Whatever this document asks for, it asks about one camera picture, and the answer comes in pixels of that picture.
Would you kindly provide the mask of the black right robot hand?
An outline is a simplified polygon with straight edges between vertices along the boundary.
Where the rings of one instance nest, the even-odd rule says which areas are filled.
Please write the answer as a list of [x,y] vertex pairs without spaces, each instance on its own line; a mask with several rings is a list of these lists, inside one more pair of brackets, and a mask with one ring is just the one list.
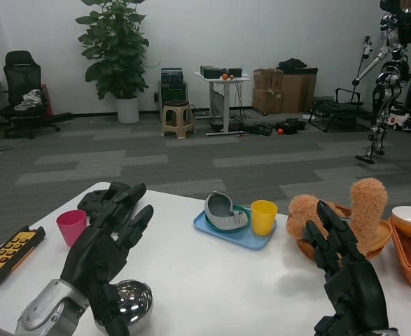
[[322,317],[314,334],[395,335],[377,273],[358,250],[349,224],[323,201],[317,203],[316,211],[328,235],[308,220],[303,239],[313,247],[316,266],[324,271],[324,289],[335,313]]

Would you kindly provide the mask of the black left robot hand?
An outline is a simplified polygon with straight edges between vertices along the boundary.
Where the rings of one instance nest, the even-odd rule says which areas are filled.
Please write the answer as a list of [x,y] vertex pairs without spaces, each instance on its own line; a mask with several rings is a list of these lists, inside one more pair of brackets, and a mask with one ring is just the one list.
[[94,318],[109,335],[130,333],[119,308],[118,290],[110,281],[126,265],[130,249],[142,238],[153,216],[151,205],[132,214],[145,193],[145,184],[138,183],[90,210],[93,222],[71,247],[60,276],[86,297]]

